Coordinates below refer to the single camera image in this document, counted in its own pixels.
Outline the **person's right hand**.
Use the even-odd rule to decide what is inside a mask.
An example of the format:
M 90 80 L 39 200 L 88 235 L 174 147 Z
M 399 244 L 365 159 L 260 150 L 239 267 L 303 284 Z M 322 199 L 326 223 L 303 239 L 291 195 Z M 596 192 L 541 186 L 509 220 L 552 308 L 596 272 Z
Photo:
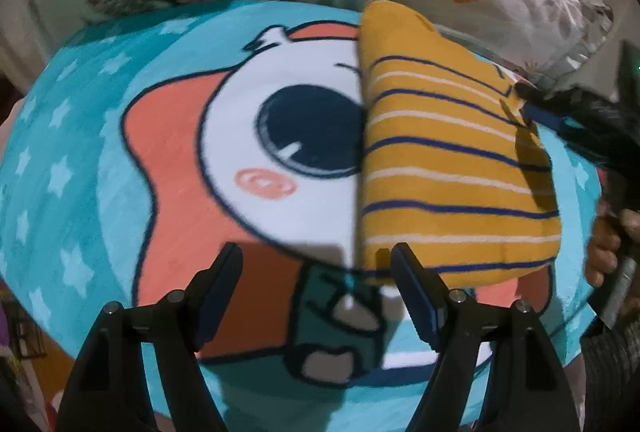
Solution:
M 613 227 L 608 218 L 609 210 L 608 203 L 601 199 L 587 246 L 585 276 L 592 288 L 601 287 L 605 276 L 613 274 L 618 264 L 616 253 L 620 251 L 622 238 L 620 231 Z

